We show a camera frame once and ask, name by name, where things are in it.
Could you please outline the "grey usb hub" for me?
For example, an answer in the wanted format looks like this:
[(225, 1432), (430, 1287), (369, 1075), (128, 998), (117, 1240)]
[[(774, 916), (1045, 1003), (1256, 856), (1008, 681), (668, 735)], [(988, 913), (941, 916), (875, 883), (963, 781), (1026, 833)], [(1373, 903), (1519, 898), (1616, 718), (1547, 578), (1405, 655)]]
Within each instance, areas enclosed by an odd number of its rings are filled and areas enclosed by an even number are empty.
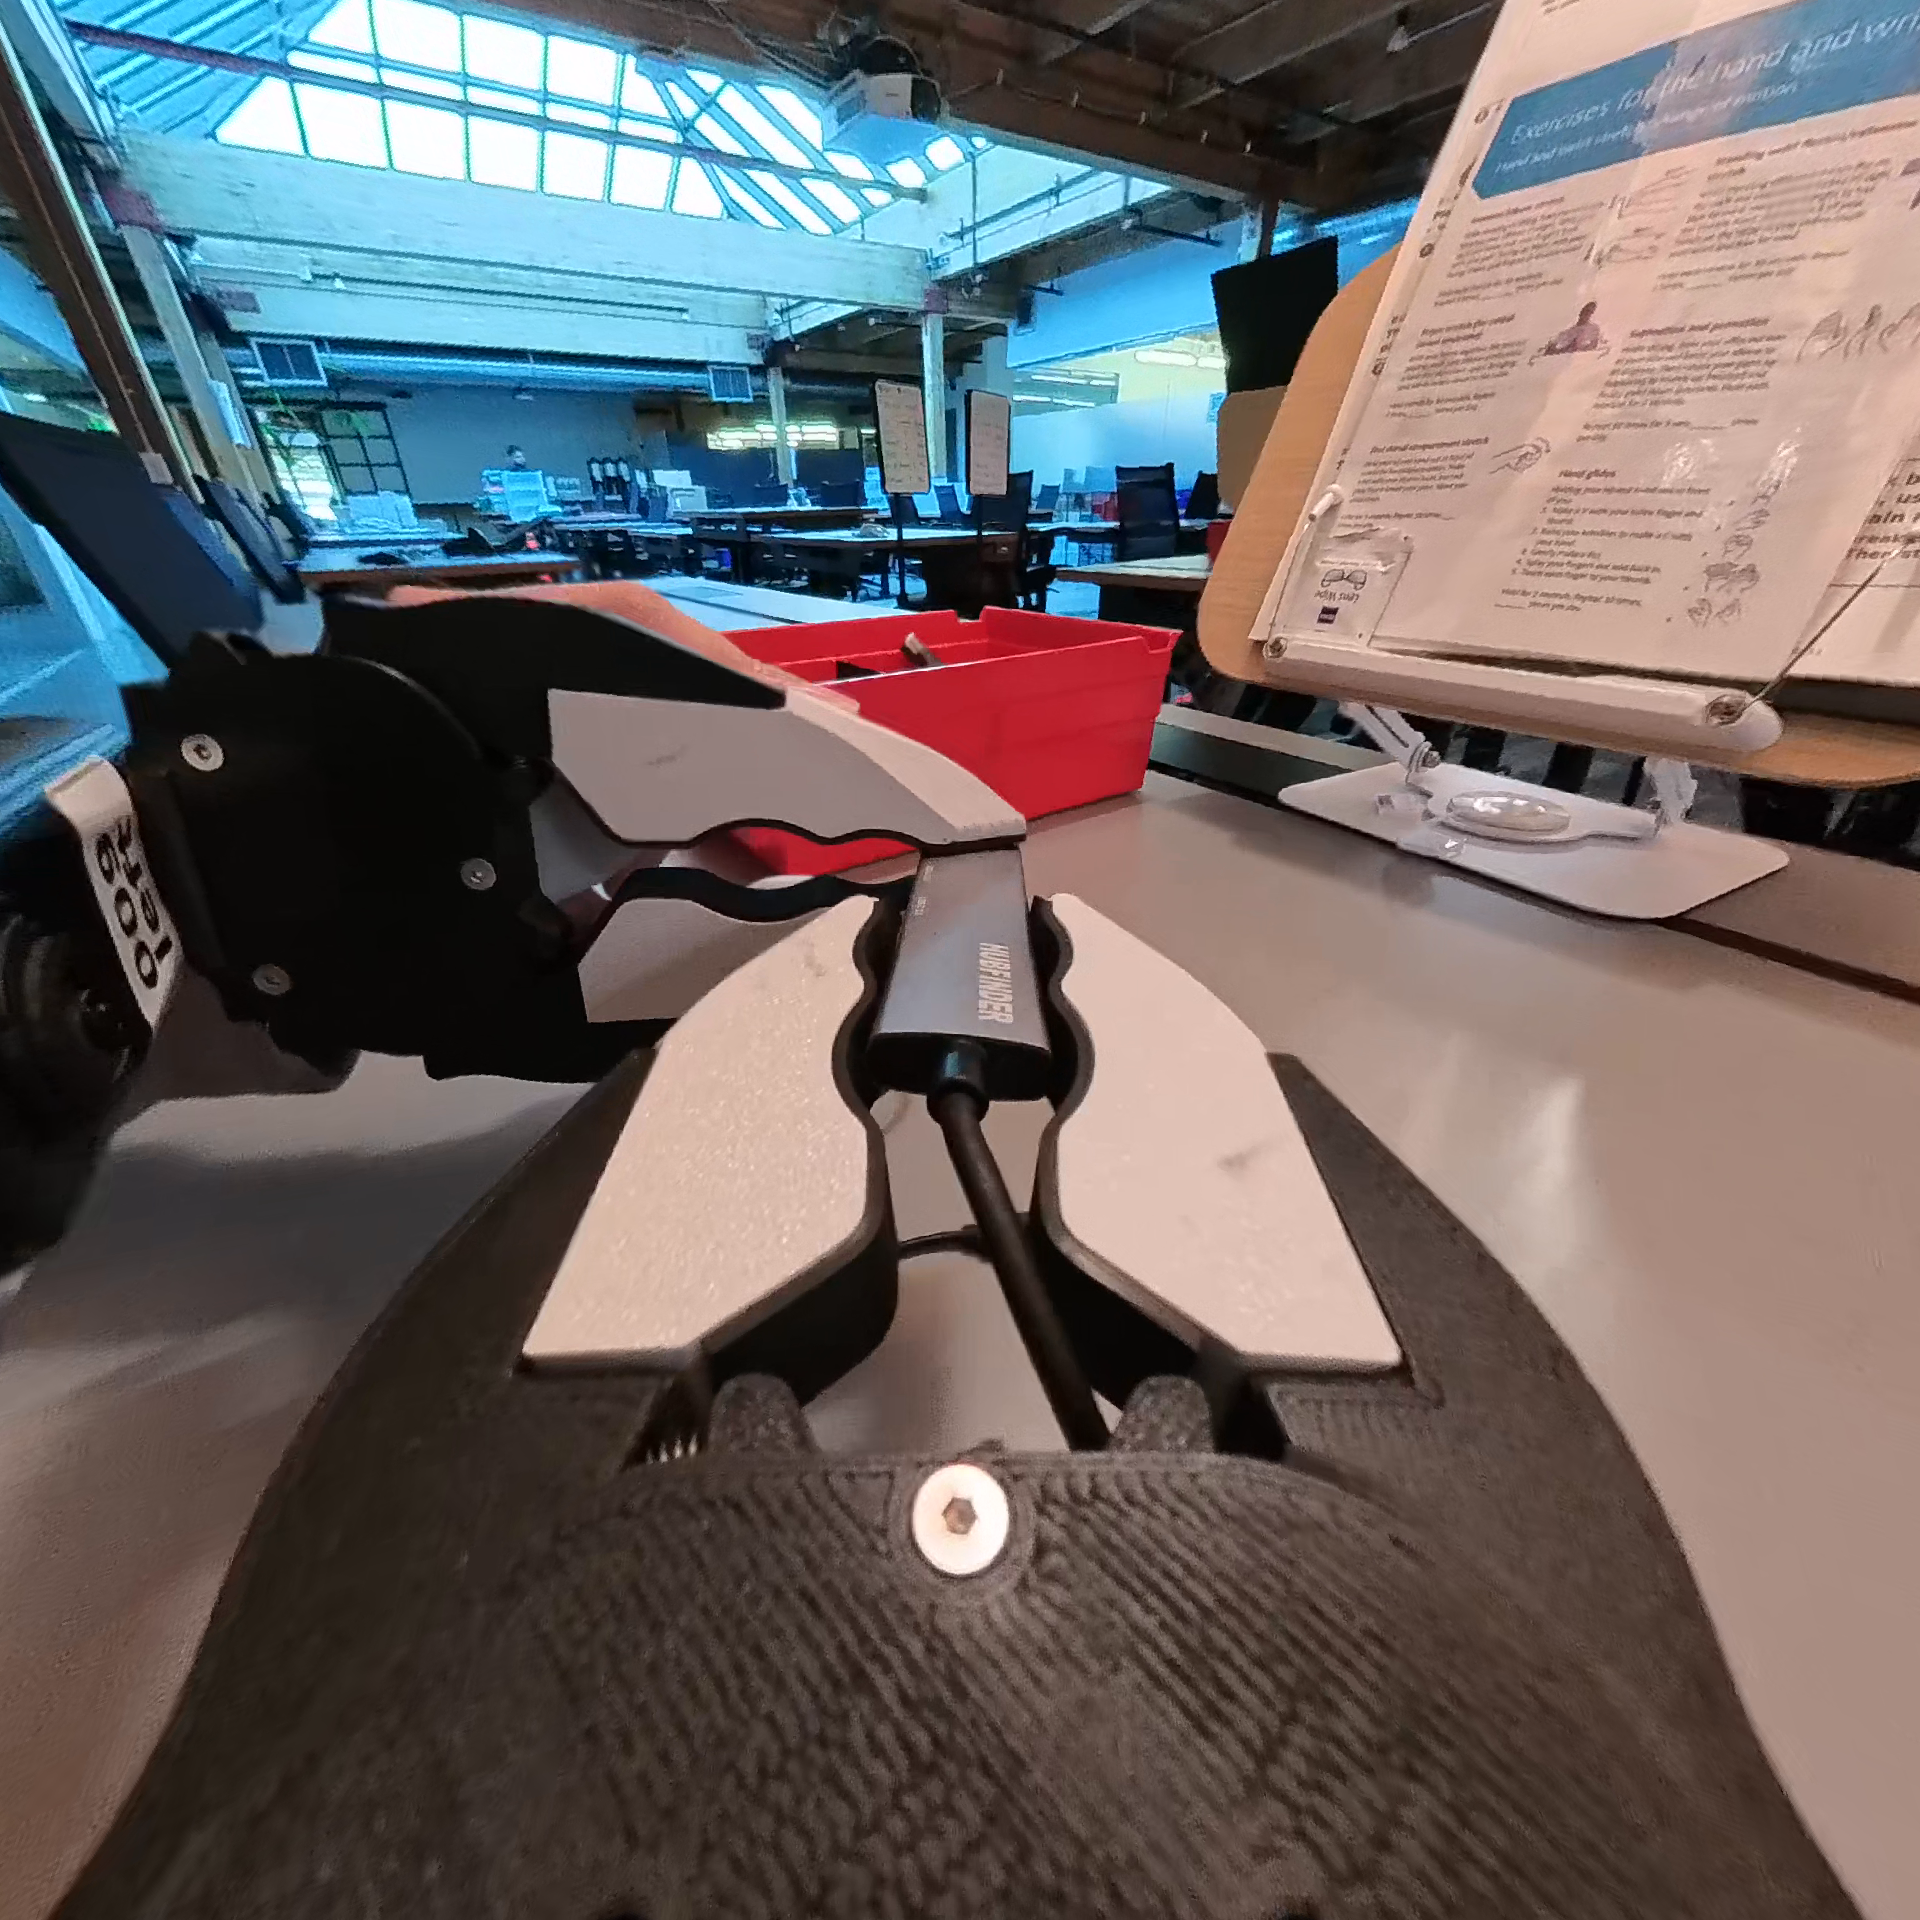
[(926, 856), (868, 1033), (886, 1090), (1039, 1100), (1053, 1065), (1017, 847)]

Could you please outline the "wooden book stand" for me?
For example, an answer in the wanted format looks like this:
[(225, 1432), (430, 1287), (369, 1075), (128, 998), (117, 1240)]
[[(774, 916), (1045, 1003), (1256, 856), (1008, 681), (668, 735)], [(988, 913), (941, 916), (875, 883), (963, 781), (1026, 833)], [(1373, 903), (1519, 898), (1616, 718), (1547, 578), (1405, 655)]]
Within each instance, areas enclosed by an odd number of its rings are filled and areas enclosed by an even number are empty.
[[(1239, 460), (1236, 514), (1199, 608), (1199, 646), (1212, 669), (1262, 693), (1331, 698), (1373, 745), (1372, 764), (1292, 783), (1281, 793), (1282, 806), (1614, 921), (1686, 921), (1772, 878), (1805, 878), (1809, 856), (1695, 824), (1695, 772), (1813, 793), (1913, 783), (1913, 685), (1824, 674), (1751, 693), (1553, 676), (1389, 651), (1368, 626), (1405, 573), (1405, 541), (1334, 534), (1347, 507), (1334, 459), (1368, 374), (1385, 359), (1405, 282), (1397, 251), (1385, 251), (1316, 322), (1292, 381)], [(1604, 805), (1451, 764), (1411, 709), (1637, 759), (1652, 805)]]

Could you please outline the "grey desk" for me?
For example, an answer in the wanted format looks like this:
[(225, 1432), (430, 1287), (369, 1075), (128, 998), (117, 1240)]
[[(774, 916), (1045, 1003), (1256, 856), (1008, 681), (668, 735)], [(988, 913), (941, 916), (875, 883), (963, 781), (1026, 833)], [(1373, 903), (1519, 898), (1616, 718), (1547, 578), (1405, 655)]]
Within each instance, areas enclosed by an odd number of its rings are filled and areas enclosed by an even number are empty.
[[(320, 1171), (258, 1100), (147, 1180), (129, 1282), (273, 1202), (389, 1304), (183, 1650), (101, 1660), (150, 1757), (3, 1705), (3, 1917), (51, 1842), (57, 1917), (1915, 1917), (1915, 1010), (1176, 786), (1028, 856), (1048, 1093), (917, 1097), (926, 856), (656, 861), (899, 918), (899, 1310), (812, 1402), (523, 1369), (678, 1019), (363, 1053)], [(1196, 1362), (1045, 1246), (1053, 894), (1260, 1036), (1393, 1374)]]

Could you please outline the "person's left hand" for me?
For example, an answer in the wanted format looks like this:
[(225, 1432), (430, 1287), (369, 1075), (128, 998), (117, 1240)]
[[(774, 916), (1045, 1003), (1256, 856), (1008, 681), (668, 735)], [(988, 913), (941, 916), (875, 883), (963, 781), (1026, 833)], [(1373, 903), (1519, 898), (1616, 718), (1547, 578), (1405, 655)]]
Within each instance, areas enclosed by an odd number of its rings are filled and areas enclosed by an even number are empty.
[(396, 645), (450, 660), (460, 688), (608, 693), (697, 707), (778, 709), (806, 682), (753, 660), (639, 585), (392, 588)]

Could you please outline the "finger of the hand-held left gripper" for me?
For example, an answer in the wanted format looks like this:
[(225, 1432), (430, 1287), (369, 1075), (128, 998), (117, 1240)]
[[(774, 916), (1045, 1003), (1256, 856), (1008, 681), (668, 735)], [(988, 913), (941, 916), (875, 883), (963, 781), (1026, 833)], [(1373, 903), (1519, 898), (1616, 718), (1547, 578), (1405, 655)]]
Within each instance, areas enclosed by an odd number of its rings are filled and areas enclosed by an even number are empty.
[(578, 888), (560, 898), (560, 916), (575, 935), (585, 1019), (593, 1029), (675, 1023), (728, 972), (852, 898), (886, 903), (886, 883), (656, 866), (616, 888)]
[(948, 756), (812, 693), (774, 709), (555, 688), (555, 783), (532, 805), (552, 903), (614, 888), (719, 829), (921, 853), (1008, 847), (1026, 816)]

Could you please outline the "white task instruction sheet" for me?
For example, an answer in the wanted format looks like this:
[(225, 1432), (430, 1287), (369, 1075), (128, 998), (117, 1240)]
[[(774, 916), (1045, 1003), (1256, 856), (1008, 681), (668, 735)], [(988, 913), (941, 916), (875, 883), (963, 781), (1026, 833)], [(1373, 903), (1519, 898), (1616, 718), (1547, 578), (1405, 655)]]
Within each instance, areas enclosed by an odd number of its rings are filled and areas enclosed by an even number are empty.
[(1897, 594), (1915, 593), (1915, 439), (1891, 467), (1877, 500), (1862, 520), (1835, 588), (1887, 588)]

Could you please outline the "black monitor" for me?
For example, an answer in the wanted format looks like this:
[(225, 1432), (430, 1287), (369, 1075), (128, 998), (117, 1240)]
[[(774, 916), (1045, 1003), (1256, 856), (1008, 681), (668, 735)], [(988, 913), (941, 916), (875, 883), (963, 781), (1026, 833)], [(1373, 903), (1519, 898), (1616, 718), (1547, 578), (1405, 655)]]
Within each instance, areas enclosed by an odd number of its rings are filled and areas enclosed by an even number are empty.
[(1212, 275), (1212, 307), (1223, 359), (1223, 391), (1266, 391), (1292, 381), (1311, 326), (1337, 295), (1337, 242), (1308, 240)]

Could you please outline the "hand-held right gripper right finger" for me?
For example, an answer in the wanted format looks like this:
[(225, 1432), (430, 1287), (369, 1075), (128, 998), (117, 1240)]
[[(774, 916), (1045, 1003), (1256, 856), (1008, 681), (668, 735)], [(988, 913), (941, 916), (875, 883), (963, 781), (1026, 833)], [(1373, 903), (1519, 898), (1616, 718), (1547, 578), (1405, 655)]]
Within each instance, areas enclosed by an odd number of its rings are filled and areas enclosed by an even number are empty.
[(1405, 1350), (1254, 1029), (1078, 894), (1045, 903), (1072, 1079), (1045, 1246), (1122, 1334), (1233, 1374), (1385, 1377)]

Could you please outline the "laminated exercise instruction sheet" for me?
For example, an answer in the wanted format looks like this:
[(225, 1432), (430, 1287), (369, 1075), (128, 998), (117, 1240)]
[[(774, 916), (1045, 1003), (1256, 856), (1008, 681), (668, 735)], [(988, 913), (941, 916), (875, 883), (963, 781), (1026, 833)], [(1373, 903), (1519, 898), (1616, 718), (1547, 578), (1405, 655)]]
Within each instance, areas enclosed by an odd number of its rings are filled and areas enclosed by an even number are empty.
[(1915, 5), (1504, 5), (1262, 646), (1770, 682), (1913, 439)]

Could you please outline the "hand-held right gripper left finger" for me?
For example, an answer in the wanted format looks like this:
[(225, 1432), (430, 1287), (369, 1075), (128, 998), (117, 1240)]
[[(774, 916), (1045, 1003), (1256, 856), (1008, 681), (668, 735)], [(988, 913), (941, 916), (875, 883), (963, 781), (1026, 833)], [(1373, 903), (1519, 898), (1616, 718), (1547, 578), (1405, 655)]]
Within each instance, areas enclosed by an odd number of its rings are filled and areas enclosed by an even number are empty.
[(888, 1158), (854, 1042), (899, 918), (852, 898), (658, 1042), (523, 1340), (535, 1374), (647, 1372), (825, 1394), (899, 1310)]

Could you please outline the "red plastic bin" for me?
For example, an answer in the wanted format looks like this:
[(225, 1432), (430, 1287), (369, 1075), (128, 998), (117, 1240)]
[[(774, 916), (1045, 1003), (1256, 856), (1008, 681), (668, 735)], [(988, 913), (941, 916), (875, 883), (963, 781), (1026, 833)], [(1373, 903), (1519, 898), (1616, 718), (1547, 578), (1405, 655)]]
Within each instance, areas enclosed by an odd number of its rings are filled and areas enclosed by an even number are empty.
[[(948, 667), (907, 669), (903, 635)], [(936, 749), (1026, 821), (1045, 821), (1140, 792), (1180, 635), (986, 608), (746, 626), (731, 642), (845, 693), (864, 718)]]

